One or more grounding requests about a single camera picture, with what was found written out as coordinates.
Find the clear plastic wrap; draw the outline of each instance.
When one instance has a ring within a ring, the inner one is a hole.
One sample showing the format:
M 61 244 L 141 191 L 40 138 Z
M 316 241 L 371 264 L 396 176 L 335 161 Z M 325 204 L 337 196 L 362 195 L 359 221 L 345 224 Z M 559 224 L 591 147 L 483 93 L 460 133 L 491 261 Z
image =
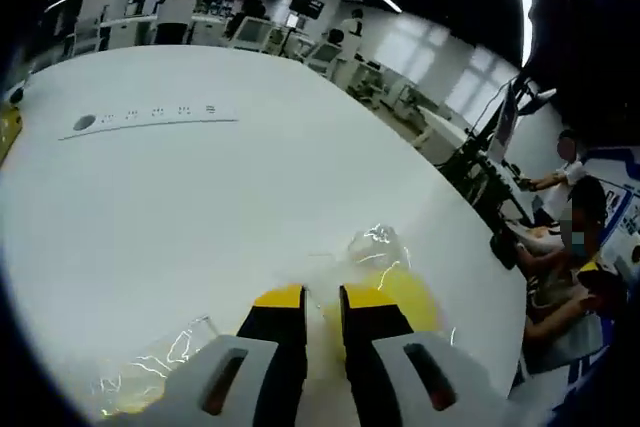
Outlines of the clear plastic wrap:
M 216 337 L 209 317 L 201 317 L 152 343 L 125 364 L 104 362 L 102 375 L 91 384 L 99 415 L 140 412 L 162 397 L 171 371 Z
M 327 256 L 324 261 L 325 265 L 318 266 L 317 273 L 303 282 L 308 289 L 310 378 L 326 377 L 328 358 L 344 359 L 339 288 L 346 283 L 383 292 L 398 305 L 413 330 L 451 339 L 452 329 L 442 310 L 424 280 L 411 271 L 410 252 L 392 227 L 377 224 L 357 232 L 341 257 Z

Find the person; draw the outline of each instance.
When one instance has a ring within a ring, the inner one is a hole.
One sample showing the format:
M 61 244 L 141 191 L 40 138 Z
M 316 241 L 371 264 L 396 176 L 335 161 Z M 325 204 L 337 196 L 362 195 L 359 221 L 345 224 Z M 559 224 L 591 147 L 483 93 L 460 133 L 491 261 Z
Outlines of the person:
M 244 0 L 242 9 L 237 12 L 227 24 L 224 36 L 228 39 L 232 38 L 236 31 L 240 28 L 245 17 L 255 17 L 258 19 L 266 19 L 267 9 L 261 0 Z
M 364 12 L 362 9 L 355 9 L 351 12 L 351 18 L 343 20 L 338 29 L 344 34 L 341 58 L 353 60 L 362 43 Z
M 327 42 L 333 45 L 340 45 L 344 40 L 344 32 L 340 29 L 331 29 L 327 34 Z
M 599 249 L 606 211 L 604 189 L 591 176 L 580 179 L 560 220 L 563 248 L 540 257 L 518 246 L 518 265 L 528 280 L 525 357 L 542 357 L 554 341 L 604 298 L 578 280 L 580 269 L 593 262 Z
M 198 0 L 164 0 L 158 9 L 155 43 L 182 44 Z
M 560 220 L 560 214 L 567 204 L 572 187 L 586 175 L 582 162 L 578 159 L 576 135 L 564 130 L 558 137 L 558 155 L 566 162 L 562 168 L 538 180 L 521 179 L 521 185 L 532 192 L 549 189 L 541 208 L 534 212 L 535 226 L 550 226 Z

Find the desk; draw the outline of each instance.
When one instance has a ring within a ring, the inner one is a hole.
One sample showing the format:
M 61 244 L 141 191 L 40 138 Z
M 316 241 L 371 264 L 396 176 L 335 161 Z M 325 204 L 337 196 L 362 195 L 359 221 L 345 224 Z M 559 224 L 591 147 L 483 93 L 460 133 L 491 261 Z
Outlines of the desk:
M 423 107 L 419 107 L 419 109 L 425 117 L 429 127 L 449 142 L 454 149 L 459 149 L 462 144 L 467 141 L 469 136 L 460 127 L 453 125 L 445 118 L 440 117 Z M 478 155 L 481 155 L 486 162 L 496 169 L 496 172 L 502 182 L 509 187 L 509 190 L 511 191 L 511 200 L 513 200 L 513 202 L 518 206 L 518 210 L 520 210 L 525 217 L 528 217 L 529 221 L 533 222 L 532 203 L 535 195 L 531 192 L 522 191 L 513 180 L 513 174 L 507 170 L 507 168 L 502 166 L 502 164 L 489 159 L 485 152 L 479 152 Z
M 155 34 L 151 34 L 151 31 L 157 27 L 157 18 L 157 15 L 141 15 L 107 20 L 100 24 L 100 28 L 110 29 L 109 49 L 133 47 L 153 41 Z M 221 42 L 226 25 L 224 19 L 211 15 L 194 14 L 191 16 L 191 20 L 188 32 L 193 32 L 193 39 L 191 40 L 193 45 L 217 45 Z M 143 33 L 147 34 L 144 36 L 138 33 L 138 26 L 142 23 L 149 24 L 148 31 L 143 31 Z
M 88 113 L 203 104 L 238 122 L 58 140 Z M 318 268 L 311 254 L 343 252 L 384 222 L 455 344 L 509 391 L 523 277 L 492 256 L 491 232 L 435 168 L 305 66 L 215 47 L 118 49 L 33 75 L 21 109 L 0 175 L 5 274 L 62 387 L 86 388 L 96 359 L 129 360 L 201 315 L 235 332 L 265 290 Z
M 536 194 L 533 192 L 523 191 L 513 179 L 513 173 L 502 164 L 499 164 L 487 157 L 485 152 L 481 152 L 480 155 L 482 155 L 484 159 L 496 169 L 496 172 L 502 182 L 509 187 L 509 190 L 511 191 L 511 200 L 516 204 L 520 213 L 528 218 L 529 222 L 533 222 L 533 199 L 536 197 Z
M 467 141 L 469 136 L 457 125 L 453 125 L 447 119 L 434 114 L 429 109 L 424 107 L 418 107 L 418 109 L 420 109 L 420 113 L 424 116 L 427 124 L 447 140 L 454 149 L 459 149 Z

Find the man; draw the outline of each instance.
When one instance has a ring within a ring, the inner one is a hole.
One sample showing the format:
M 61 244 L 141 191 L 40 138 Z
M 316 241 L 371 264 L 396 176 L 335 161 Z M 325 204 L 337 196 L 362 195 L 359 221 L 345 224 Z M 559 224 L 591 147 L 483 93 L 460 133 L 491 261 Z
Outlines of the man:
M 558 155 L 566 164 L 538 180 L 522 179 L 525 188 L 532 192 L 549 189 L 543 206 L 534 212 L 535 226 L 550 226 L 560 220 L 571 189 L 586 175 L 582 162 L 578 160 L 576 136 L 571 130 L 565 130 L 558 137 Z
M 240 12 L 237 12 L 227 24 L 224 36 L 231 39 L 240 28 L 242 21 L 246 17 L 255 17 L 256 19 L 265 19 L 267 9 L 262 0 L 244 0 Z
M 364 12 L 362 9 L 355 9 L 351 12 L 351 18 L 343 20 L 338 29 L 344 34 L 342 42 L 341 58 L 353 60 L 362 43 L 362 19 Z
M 586 176 L 576 182 L 570 200 L 561 214 L 561 250 L 533 257 L 523 246 L 518 247 L 518 263 L 529 281 L 524 332 L 528 361 L 547 355 L 578 320 L 603 306 L 604 299 L 578 281 L 578 272 L 593 262 L 600 249 L 604 189 L 596 178 Z

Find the power outlet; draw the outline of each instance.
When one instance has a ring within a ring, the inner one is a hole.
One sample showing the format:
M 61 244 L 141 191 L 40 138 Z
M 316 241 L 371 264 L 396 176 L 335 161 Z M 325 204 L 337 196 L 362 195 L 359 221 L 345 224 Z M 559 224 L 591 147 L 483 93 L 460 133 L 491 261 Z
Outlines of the power outlet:
M 127 112 L 127 115 L 124 116 L 124 120 L 136 120 L 138 118 L 138 111 L 137 110 L 130 110 L 129 112 Z
M 129 110 L 126 114 L 88 114 L 76 119 L 74 124 L 67 127 L 59 140 L 149 125 L 237 121 L 238 115 L 234 108 L 213 105 L 156 107 L 150 110 Z

